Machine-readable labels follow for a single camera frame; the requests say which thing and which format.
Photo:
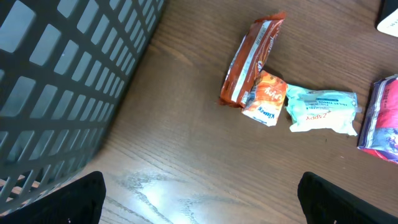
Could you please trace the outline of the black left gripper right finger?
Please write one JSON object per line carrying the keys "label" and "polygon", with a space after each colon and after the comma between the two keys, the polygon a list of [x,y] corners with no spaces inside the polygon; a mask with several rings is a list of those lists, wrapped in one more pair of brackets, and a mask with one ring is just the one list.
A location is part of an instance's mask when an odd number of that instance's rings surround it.
{"label": "black left gripper right finger", "polygon": [[313,172],[303,174],[297,195],[308,223],[397,224],[397,217]]}

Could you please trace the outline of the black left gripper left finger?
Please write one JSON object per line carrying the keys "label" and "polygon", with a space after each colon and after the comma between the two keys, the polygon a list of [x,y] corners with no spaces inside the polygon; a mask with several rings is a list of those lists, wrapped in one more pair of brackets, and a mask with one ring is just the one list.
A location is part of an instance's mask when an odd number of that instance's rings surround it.
{"label": "black left gripper left finger", "polygon": [[98,224],[106,196],[103,174],[94,171],[1,218],[2,224]]}

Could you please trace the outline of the red purple snack packet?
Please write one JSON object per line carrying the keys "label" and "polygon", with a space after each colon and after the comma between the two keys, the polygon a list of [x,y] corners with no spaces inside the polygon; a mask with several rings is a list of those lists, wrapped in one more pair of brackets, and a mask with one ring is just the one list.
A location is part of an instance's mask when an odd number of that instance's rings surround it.
{"label": "red purple snack packet", "polygon": [[397,75],[374,83],[358,149],[397,163]]}

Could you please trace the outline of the teal tissue pack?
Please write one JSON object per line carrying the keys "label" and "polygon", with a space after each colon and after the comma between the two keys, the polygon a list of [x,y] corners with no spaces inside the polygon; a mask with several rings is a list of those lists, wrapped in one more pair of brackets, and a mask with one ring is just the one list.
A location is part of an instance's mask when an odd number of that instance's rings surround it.
{"label": "teal tissue pack", "polygon": [[332,129],[340,134],[357,135],[353,121],[360,108],[355,93],[309,90],[289,84],[286,97],[286,110],[292,118],[292,132]]}

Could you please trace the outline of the small orange tissue pack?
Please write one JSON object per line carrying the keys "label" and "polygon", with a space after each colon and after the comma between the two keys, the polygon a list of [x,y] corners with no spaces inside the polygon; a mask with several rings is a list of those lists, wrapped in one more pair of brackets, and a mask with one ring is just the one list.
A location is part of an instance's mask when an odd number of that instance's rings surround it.
{"label": "small orange tissue pack", "polygon": [[284,104],[288,84],[262,70],[254,81],[242,114],[266,126],[275,126]]}

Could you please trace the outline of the orange brown snack packet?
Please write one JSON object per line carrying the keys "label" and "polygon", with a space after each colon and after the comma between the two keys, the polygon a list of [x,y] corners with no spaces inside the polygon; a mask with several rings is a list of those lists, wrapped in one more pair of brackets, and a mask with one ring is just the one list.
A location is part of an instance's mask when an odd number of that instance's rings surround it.
{"label": "orange brown snack packet", "polygon": [[286,13],[255,20],[244,36],[229,66],[219,103],[244,108],[256,77],[267,62]]}

